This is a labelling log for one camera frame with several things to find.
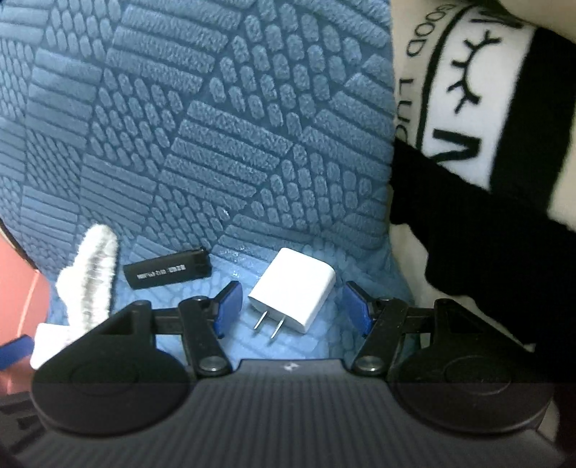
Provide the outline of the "white USB wall charger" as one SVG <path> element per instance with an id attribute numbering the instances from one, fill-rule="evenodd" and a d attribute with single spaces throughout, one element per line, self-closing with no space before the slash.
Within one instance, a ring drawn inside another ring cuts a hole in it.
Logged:
<path id="1" fill-rule="evenodd" d="M 328 263 L 289 248 L 280 249 L 248 295 L 260 313 L 258 330 L 272 319 L 274 340 L 283 326 L 306 334 L 336 284 L 336 271 Z"/>

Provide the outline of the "white fluffy Y-shaped object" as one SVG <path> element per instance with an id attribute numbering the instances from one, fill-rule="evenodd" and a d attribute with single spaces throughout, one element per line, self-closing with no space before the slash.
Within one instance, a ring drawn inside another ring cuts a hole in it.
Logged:
<path id="1" fill-rule="evenodd" d="M 117 255 L 116 234 L 107 225 L 95 224 L 86 231 L 73 262 L 59 273 L 57 293 L 77 333 L 88 333 L 108 318 Z"/>

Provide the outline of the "black white cream blanket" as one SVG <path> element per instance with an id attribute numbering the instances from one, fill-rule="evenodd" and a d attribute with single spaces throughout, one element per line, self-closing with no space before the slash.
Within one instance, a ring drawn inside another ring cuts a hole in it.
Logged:
<path id="1" fill-rule="evenodd" d="M 539 353 L 575 350 L 575 5 L 395 1 L 391 242 Z"/>

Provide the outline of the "white cube block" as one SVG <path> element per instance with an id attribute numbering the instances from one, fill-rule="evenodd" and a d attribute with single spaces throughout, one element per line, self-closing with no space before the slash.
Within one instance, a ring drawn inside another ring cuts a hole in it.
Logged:
<path id="1" fill-rule="evenodd" d="M 78 337 L 79 333 L 71 326 L 40 323 L 33 338 L 30 366 L 34 370 L 39 369 Z"/>

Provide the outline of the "blue quilted sofa cover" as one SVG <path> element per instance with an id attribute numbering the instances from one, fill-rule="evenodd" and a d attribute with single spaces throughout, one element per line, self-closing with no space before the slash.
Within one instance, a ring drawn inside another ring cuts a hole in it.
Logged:
<path id="1" fill-rule="evenodd" d="M 245 289 L 282 248 L 411 294 L 384 228 L 386 1 L 5 1 L 1 219 L 50 282 L 85 231 L 121 264 L 208 249 L 212 275 L 113 306 Z"/>

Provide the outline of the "pink cardboard box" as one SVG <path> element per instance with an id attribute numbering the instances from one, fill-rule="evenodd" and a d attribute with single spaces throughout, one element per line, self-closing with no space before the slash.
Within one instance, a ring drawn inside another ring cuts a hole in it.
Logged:
<path id="1" fill-rule="evenodd" d="M 1 234 L 1 395 L 26 392 L 34 370 L 32 339 L 47 320 L 47 278 Z"/>

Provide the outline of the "black lighter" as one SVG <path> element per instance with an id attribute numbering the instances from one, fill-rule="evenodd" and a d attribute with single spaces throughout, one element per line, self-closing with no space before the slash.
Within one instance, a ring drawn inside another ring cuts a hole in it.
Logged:
<path id="1" fill-rule="evenodd" d="M 188 249 L 123 266 L 132 289 L 150 289 L 208 278 L 212 274 L 206 249 Z"/>

